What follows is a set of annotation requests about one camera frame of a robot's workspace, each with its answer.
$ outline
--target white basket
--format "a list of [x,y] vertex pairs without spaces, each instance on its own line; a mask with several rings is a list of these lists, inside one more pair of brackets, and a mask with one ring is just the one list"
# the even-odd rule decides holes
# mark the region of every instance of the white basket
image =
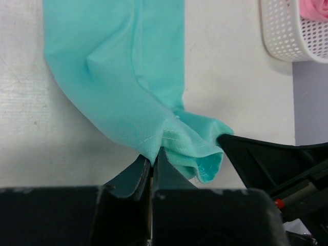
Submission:
[[299,0],[261,0],[265,46],[286,62],[328,63],[328,22],[303,19]]

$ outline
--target teal cloth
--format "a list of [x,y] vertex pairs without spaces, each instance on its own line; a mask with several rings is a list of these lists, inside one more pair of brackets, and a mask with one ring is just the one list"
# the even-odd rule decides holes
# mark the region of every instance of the teal cloth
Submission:
[[187,178],[213,180],[232,130],[186,112],[183,0],[44,0],[45,56],[67,97],[108,138]]

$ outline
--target gray wall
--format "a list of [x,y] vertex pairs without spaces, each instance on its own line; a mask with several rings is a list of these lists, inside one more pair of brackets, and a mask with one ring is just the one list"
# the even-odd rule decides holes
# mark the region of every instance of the gray wall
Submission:
[[293,63],[293,77],[296,145],[328,142],[328,65]]

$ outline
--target black plastic part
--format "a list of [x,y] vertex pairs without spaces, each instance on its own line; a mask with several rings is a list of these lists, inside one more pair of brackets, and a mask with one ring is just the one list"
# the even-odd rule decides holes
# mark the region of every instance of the black plastic part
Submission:
[[106,183],[91,245],[110,240],[110,245],[146,246],[151,236],[150,187],[151,165],[141,155]]
[[[328,143],[295,147],[232,135],[218,142],[247,188],[265,190],[273,200],[293,197],[281,210],[283,221],[300,218],[328,245]],[[313,189],[304,197],[308,186]]]
[[0,190],[0,245],[88,245],[101,187]]
[[264,190],[270,196],[278,186],[299,175],[306,176],[328,158],[328,143],[296,147],[227,134],[218,142],[246,187]]
[[197,189],[168,161],[165,150],[160,149],[153,172],[152,191],[171,189]]
[[260,190],[159,190],[154,246],[288,246],[277,208]]
[[315,240],[309,235],[300,235],[293,232],[286,232],[291,246],[316,246]]

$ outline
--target white table surface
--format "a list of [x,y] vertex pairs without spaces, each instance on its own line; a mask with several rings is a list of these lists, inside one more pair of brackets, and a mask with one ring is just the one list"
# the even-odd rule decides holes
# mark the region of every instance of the white table surface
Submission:
[[[292,65],[262,43],[258,0],[186,0],[187,110],[236,135],[295,143]],[[64,96],[43,58],[41,0],[0,0],[0,186],[102,184],[137,156]],[[226,158],[215,181],[243,184]]]

